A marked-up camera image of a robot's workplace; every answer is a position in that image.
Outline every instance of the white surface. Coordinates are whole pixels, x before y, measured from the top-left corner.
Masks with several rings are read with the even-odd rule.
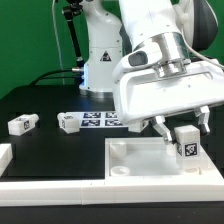
[[[12,160],[11,144],[0,144],[0,176]]]

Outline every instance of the small white box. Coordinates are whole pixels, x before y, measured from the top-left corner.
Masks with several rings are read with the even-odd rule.
[[[177,138],[177,164],[183,170],[200,164],[200,131],[192,125],[174,129]]]
[[[59,127],[63,129],[67,134],[79,132],[79,120],[65,113],[58,114]]]
[[[39,120],[37,114],[23,114],[8,122],[10,135],[22,135],[31,129],[35,128],[36,122]]]

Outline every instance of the white platform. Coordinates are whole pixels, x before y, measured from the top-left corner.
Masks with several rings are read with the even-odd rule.
[[[203,148],[199,174],[187,175],[161,138],[122,139],[126,156],[112,158],[116,140],[105,140],[104,180],[1,182],[0,206],[224,201],[224,180]],[[129,167],[130,175],[111,176],[114,166]]]

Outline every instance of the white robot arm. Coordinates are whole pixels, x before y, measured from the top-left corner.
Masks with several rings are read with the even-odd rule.
[[[164,140],[172,142],[163,124],[165,117],[194,111],[202,132],[207,134],[208,107],[224,101],[224,75],[221,68],[206,61],[191,63],[182,31],[196,50],[212,43],[217,20],[208,2],[181,0],[176,6],[170,0],[119,3],[133,51],[113,72],[120,121],[133,124],[151,120]]]

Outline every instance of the table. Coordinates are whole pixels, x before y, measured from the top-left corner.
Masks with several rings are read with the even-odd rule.
[[[67,135],[58,126],[57,114],[71,111],[114,111],[114,105],[112,99],[80,96],[74,86],[22,86],[1,99],[0,143],[12,143],[14,158],[0,181],[103,179],[106,137],[157,136],[151,127],[141,134],[123,127]],[[7,121],[32,113],[40,117],[37,128],[20,137],[8,135]],[[212,133],[202,139],[221,173],[223,115],[223,106],[211,109]],[[171,129],[183,124],[197,125],[192,113],[167,119]],[[5,207],[0,217],[8,223],[223,223],[223,209],[223,202]]]

